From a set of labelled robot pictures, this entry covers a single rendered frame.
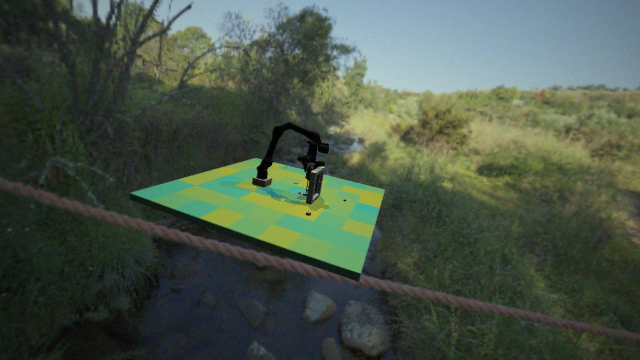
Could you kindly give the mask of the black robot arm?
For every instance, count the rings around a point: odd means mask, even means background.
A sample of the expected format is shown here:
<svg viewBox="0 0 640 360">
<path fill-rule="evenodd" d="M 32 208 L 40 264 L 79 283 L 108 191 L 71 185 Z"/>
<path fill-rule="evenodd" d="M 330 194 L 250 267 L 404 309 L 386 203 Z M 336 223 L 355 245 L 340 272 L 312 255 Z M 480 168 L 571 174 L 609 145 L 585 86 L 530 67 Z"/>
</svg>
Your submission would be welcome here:
<svg viewBox="0 0 640 360">
<path fill-rule="evenodd" d="M 257 177 L 258 179 L 266 179 L 268 178 L 268 172 L 267 169 L 272 166 L 273 160 L 272 160 L 272 155 L 274 153 L 274 150 L 276 148 L 277 142 L 279 140 L 279 138 L 282 136 L 282 134 L 284 133 L 285 130 L 288 129 L 292 129 L 298 133 L 301 133 L 303 135 L 305 135 L 308 139 L 310 139 L 308 142 L 309 144 L 309 151 L 312 152 L 317 152 L 317 148 L 318 151 L 320 153 L 325 153 L 328 154 L 329 151 L 329 143 L 322 143 L 321 139 L 320 139 L 320 135 L 318 132 L 315 131 L 310 131 L 307 130 L 305 128 L 302 128 L 296 124 L 293 124 L 292 122 L 288 122 L 286 124 L 283 125 L 279 125 L 279 126 L 275 126 L 273 128 L 273 132 L 272 132 L 272 140 L 270 142 L 269 148 L 267 150 L 266 156 L 263 158 L 263 160 L 261 161 L 260 165 L 258 167 L 256 167 L 257 169 Z M 314 142 L 313 142 L 314 141 Z M 303 162 L 313 162 L 314 161 L 314 155 L 305 155 L 303 157 Z"/>
</svg>

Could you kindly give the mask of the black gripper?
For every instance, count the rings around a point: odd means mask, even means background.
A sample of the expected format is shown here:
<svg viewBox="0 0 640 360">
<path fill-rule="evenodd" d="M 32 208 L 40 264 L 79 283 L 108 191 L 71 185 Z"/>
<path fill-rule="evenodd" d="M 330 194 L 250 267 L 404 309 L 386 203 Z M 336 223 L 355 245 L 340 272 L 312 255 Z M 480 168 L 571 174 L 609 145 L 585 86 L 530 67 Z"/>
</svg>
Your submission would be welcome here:
<svg viewBox="0 0 640 360">
<path fill-rule="evenodd" d="M 318 168 L 318 167 L 325 166 L 325 162 L 324 162 L 324 161 L 315 161 L 315 160 L 316 160 L 316 154 L 317 154 L 317 152 L 312 152 L 312 151 L 309 151 L 309 150 L 308 150 L 307 154 L 309 154 L 309 155 L 314 155 L 314 161 L 313 161 L 313 162 L 311 162 L 311 163 L 315 163 L 315 165 L 313 165 L 313 166 L 314 166 L 313 170 L 315 170 L 315 169 L 316 169 L 316 168 Z M 302 163 L 302 164 L 303 164 L 303 166 L 304 166 L 304 171 L 306 172 L 308 163 L 307 163 L 307 162 L 303 162 L 303 157 L 304 157 L 304 156 L 298 156 L 297 160 L 298 160 L 298 161 L 301 161 L 301 163 Z"/>
</svg>

